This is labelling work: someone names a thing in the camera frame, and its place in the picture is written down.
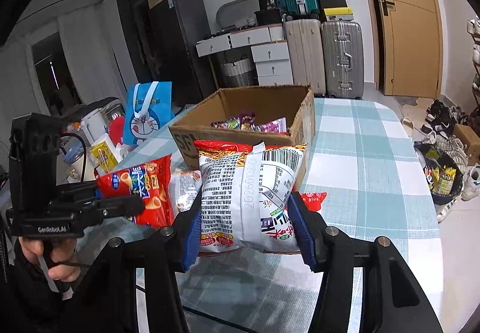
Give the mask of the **person's left hand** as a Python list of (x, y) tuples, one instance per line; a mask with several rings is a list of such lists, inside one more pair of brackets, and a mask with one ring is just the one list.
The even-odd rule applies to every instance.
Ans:
[(66, 266), (62, 262), (77, 262), (76, 259), (76, 239), (62, 239), (55, 245), (49, 254), (45, 252), (44, 244), (41, 240), (34, 240), (25, 237), (19, 238), (22, 253), (32, 264), (39, 264), (39, 257), (49, 256), (50, 260), (58, 263), (48, 270), (48, 276), (53, 280), (59, 280), (64, 283), (71, 283), (80, 276), (80, 268), (77, 266)]

